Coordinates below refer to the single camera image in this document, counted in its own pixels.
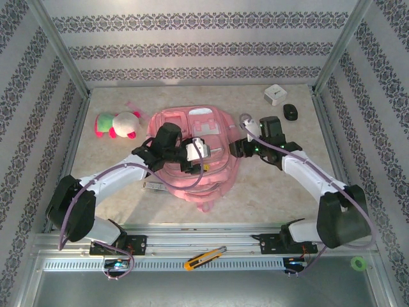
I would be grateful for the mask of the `small circuit board green light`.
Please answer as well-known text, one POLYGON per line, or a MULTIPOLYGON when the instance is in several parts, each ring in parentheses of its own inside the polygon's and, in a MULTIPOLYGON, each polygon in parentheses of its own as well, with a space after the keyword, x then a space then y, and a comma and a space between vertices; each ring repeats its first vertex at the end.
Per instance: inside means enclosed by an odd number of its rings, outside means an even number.
POLYGON ((130 265, 129 260, 125 259, 110 259, 106 260, 104 263, 104 269, 107 270, 125 270, 128 269, 130 265))
POLYGON ((306 267, 307 262, 305 261, 304 257, 284 258, 284 266, 295 270, 296 267, 306 267))

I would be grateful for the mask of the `white green pink plush toy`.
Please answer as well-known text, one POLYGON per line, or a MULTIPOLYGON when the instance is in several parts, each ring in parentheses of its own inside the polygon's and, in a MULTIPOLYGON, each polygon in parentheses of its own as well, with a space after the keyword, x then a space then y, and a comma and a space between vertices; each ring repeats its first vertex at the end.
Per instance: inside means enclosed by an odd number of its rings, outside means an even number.
POLYGON ((95 119, 94 132, 98 138, 107 134, 112 139, 117 137, 135 139, 140 127, 140 119, 141 115, 136 111, 117 114, 100 113, 95 119))

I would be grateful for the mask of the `white square alarm clock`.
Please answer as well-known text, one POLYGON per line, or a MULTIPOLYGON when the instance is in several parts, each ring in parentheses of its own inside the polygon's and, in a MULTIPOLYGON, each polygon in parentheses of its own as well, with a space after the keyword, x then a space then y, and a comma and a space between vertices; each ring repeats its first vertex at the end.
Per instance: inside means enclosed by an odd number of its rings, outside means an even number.
POLYGON ((278 106, 286 100, 287 91, 279 86, 273 84, 264 91, 263 98, 272 106, 278 106))

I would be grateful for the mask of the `aluminium corner post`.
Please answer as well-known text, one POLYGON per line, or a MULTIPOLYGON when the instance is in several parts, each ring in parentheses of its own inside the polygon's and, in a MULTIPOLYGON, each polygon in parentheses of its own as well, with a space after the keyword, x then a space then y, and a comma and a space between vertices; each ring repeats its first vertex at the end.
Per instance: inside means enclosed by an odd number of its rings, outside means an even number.
POLYGON ((358 28, 372 2, 373 0, 357 0, 354 9, 348 17, 341 34, 339 35, 339 38, 329 54, 328 60, 325 62, 313 86, 313 93, 315 95, 320 94, 323 91, 328 79, 331 76, 331 73, 335 70, 339 59, 345 52, 349 41, 353 37, 354 32, 358 28))
POLYGON ((32 11, 35 19, 43 29, 43 32, 47 36, 50 44, 52 45, 57 56, 60 58, 64 68, 68 72, 71 80, 78 89, 80 95, 84 98, 88 98, 90 90, 86 85, 86 82, 80 73, 75 61, 65 45, 55 23, 49 15, 42 0, 26 0, 29 9, 32 11))

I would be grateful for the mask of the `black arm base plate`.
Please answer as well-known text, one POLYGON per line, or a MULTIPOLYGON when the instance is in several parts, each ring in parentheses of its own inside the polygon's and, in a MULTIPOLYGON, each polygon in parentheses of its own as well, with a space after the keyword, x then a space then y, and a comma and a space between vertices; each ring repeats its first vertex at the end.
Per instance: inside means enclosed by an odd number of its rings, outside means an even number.
POLYGON ((283 255, 283 254, 317 254, 318 247, 312 242, 294 242, 278 233, 262 233, 251 235, 251 238, 259 242, 262 255, 283 255))
POLYGON ((132 256, 143 256, 146 252, 147 236, 145 235, 122 235, 112 246, 116 249, 107 248, 99 243, 92 242, 89 254, 92 256, 125 255, 123 251, 132 256))

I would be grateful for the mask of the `yellow black utility knife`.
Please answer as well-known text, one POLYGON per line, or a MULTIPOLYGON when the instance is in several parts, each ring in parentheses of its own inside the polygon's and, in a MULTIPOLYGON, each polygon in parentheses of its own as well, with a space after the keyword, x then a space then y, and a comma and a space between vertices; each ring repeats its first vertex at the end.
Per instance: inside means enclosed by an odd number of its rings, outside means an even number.
POLYGON ((202 253, 200 255, 194 256, 193 258, 187 260, 184 263, 184 269, 186 271, 192 271, 197 269, 215 259, 220 258, 227 251, 226 246, 221 246, 217 249, 202 253))

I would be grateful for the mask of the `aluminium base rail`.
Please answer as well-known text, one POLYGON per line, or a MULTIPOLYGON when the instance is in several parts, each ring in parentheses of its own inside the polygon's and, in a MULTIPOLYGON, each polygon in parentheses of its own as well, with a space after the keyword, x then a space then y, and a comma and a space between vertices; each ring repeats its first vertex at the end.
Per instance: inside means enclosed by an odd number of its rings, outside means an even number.
MULTIPOLYGON (((162 223, 124 224, 130 235, 147 236, 145 256, 150 258, 190 258, 226 246, 226 257, 261 256, 259 243, 252 235, 277 233, 277 223, 162 223)), ((91 241, 82 239, 66 243, 58 250, 59 232, 39 233, 29 256, 45 258, 89 258, 91 241)))

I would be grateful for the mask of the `black computer mouse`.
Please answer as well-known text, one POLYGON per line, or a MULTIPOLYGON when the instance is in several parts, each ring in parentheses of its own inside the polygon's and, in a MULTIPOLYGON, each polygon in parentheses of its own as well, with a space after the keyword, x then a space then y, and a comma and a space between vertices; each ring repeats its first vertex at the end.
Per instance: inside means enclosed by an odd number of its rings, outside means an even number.
POLYGON ((298 110, 293 104, 284 104, 283 105, 283 115, 288 121, 297 121, 298 120, 298 110))

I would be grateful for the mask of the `aluminium side rail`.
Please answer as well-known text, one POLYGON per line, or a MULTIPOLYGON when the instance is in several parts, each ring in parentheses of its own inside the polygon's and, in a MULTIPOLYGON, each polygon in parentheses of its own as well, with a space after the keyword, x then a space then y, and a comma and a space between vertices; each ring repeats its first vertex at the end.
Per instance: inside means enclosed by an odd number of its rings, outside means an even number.
MULTIPOLYGON (((311 94, 311 98, 312 98, 313 105, 316 111, 316 115, 317 115, 317 118, 320 124, 321 131, 323 134, 323 139, 327 147, 327 152, 328 152, 329 159, 330 159, 332 169, 334 172, 334 177, 338 181, 342 181, 345 184, 349 185, 350 183, 348 180, 348 176, 342 164, 343 160, 341 158, 341 155, 339 154, 339 151, 336 145, 336 139, 330 127, 330 122, 325 112, 325 108, 324 108, 322 99, 318 94, 314 94, 314 93, 311 94)), ((344 216, 345 213, 343 213, 342 226, 344 228, 348 227, 349 229, 352 229, 352 230, 359 230, 359 222, 362 221, 362 218, 361 216, 360 217, 358 216, 358 213, 359 212, 357 210, 352 210, 352 211, 349 210, 346 216, 344 216)))
POLYGON ((59 181, 66 175, 69 175, 73 168, 75 155, 79 146, 84 122, 89 109, 89 103, 92 92, 84 97, 77 105, 72 104, 70 112, 62 126, 63 130, 58 135, 58 147, 54 150, 54 157, 52 160, 52 167, 56 170, 49 172, 47 177, 47 194, 44 198, 44 206, 42 207, 43 224, 40 230, 41 233, 49 233, 53 229, 52 223, 45 215, 45 211, 49 205, 50 199, 59 181))

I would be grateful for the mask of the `silver rectangular bar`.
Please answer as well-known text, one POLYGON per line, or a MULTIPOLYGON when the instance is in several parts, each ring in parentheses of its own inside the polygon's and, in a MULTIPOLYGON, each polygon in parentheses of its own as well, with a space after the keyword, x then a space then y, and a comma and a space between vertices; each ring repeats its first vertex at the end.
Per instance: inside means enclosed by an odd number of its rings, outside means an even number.
POLYGON ((167 187, 162 182, 145 181, 143 189, 151 193, 168 193, 167 187))

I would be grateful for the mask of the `green tape roll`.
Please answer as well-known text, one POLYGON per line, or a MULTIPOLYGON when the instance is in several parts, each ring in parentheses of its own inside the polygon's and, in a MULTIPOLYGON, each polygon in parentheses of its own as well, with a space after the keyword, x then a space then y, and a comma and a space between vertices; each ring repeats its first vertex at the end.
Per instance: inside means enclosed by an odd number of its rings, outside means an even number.
POLYGON ((351 268, 357 272, 363 272, 367 269, 367 262, 361 256, 354 256, 350 260, 351 268))

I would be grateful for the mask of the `pink school backpack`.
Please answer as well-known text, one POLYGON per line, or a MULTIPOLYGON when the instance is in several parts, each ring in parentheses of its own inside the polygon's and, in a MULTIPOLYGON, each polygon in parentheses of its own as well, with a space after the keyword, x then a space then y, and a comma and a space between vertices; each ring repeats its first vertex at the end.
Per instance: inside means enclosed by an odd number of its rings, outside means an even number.
POLYGON ((229 144, 239 139, 238 127, 229 113, 215 106, 173 107, 151 117, 146 139, 155 137, 165 123, 179 126, 182 139, 201 137, 210 146, 211 156, 204 159, 210 170, 203 176, 181 171, 178 163, 166 163, 157 173, 171 194, 208 212, 236 180, 240 161, 230 154, 229 144))

